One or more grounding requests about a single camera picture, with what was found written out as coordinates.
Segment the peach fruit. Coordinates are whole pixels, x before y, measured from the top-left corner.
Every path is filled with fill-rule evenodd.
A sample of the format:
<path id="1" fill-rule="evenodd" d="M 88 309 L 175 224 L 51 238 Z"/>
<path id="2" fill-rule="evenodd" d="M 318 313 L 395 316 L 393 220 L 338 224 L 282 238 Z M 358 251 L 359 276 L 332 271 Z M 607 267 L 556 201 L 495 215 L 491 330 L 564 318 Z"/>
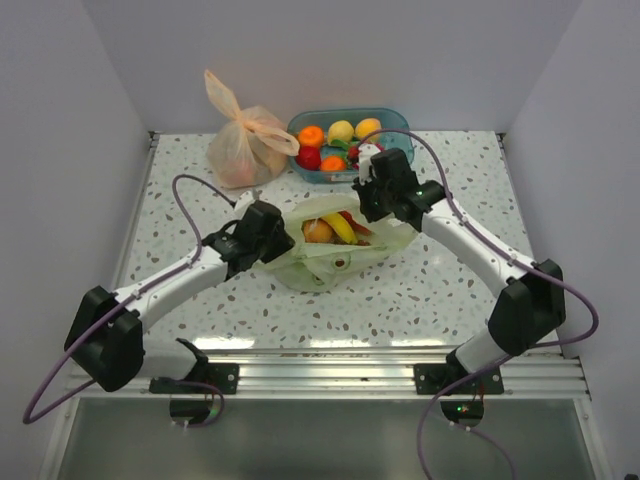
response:
<path id="1" fill-rule="evenodd" d="M 334 235 L 334 230 L 322 219 L 305 221 L 302 232 L 307 243 L 330 243 Z"/>

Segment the green avocado print plastic bag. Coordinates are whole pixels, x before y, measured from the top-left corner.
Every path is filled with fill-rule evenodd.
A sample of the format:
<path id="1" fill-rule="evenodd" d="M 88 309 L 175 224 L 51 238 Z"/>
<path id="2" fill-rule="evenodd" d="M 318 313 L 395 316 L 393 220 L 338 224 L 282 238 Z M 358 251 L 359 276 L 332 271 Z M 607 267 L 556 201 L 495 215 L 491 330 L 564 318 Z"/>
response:
<path id="1" fill-rule="evenodd" d="M 411 226 L 391 218 L 369 223 L 359 207 L 353 194 L 323 195 L 297 203 L 293 210 L 283 214 L 286 232 L 295 240 L 295 246 L 270 263 L 260 262 L 258 268 L 274 275 L 290 289 L 324 292 L 404 250 L 416 238 L 417 233 Z M 302 232 L 305 221 L 339 211 L 348 211 L 358 223 L 373 232 L 368 236 L 370 246 L 305 241 Z"/>

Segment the yellow banana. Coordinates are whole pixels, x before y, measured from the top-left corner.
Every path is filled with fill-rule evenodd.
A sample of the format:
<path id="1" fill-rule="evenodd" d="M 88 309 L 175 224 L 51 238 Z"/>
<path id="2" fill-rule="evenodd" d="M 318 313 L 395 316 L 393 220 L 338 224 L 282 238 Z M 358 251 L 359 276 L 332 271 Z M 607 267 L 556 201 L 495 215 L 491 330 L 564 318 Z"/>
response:
<path id="1" fill-rule="evenodd" d="M 334 233 L 345 244 L 354 245 L 358 242 L 354 229 L 340 213 L 330 213 L 322 216 L 321 219 L 334 230 Z"/>

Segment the red grape bunch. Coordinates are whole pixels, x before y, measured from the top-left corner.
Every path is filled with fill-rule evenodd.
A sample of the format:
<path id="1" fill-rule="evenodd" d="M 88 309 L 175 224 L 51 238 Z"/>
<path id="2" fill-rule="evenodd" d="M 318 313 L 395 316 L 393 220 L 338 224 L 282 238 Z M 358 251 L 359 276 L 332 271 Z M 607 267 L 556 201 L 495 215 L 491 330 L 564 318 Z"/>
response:
<path id="1" fill-rule="evenodd" d="M 371 245 L 371 242 L 367 235 L 362 236 L 355 230 L 347 229 L 334 230 L 330 243 L 334 245 L 349 245 L 359 247 Z"/>

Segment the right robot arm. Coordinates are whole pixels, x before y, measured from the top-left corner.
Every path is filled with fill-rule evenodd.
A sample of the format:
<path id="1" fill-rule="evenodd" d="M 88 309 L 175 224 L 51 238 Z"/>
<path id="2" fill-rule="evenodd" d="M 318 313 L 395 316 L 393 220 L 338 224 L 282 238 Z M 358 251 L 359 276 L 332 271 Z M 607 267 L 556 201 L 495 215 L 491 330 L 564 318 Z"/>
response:
<path id="1" fill-rule="evenodd" d="M 468 392 L 488 366 L 533 348 L 565 318 L 560 267 L 520 256 L 482 226 L 474 224 L 445 187 L 422 183 L 403 150 L 365 144 L 351 151 L 358 175 L 353 188 L 367 221 L 387 216 L 440 243 L 466 264 L 496 299 L 485 329 L 446 357 L 427 376 L 436 389 Z"/>

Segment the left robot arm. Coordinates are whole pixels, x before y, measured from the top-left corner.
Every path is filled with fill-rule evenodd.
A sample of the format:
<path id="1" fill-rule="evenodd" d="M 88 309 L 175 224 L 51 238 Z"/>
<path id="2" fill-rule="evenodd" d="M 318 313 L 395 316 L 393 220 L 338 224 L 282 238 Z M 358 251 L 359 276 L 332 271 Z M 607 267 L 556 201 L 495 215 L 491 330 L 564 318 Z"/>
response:
<path id="1" fill-rule="evenodd" d="M 207 356 L 177 339 L 154 346 L 145 333 L 172 310 L 255 263 L 267 264 L 295 245 L 281 211 L 256 200 L 243 216 L 198 241 L 185 258 L 146 281 L 110 292 L 88 291 L 74 318 L 64 349 L 106 392 L 135 378 L 170 382 L 185 392 L 203 391 L 214 378 Z"/>

